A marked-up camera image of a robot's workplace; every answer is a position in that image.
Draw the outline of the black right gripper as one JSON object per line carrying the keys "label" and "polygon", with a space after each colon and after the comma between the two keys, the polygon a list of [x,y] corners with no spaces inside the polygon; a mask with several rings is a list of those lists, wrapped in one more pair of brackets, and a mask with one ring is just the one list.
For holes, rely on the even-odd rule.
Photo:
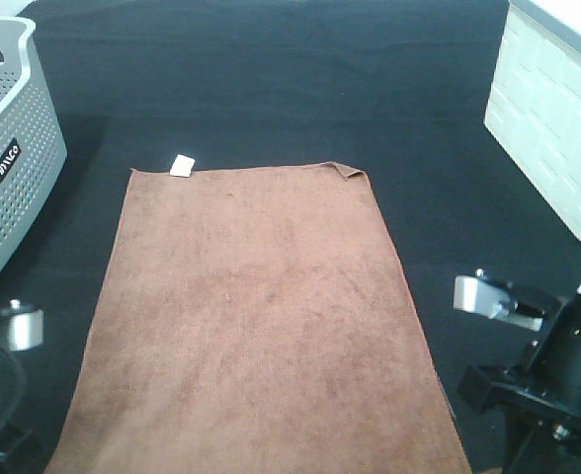
{"label": "black right gripper", "polygon": [[559,299],[516,364],[469,366],[457,389],[480,414],[503,411],[504,473],[581,473],[581,282]]}

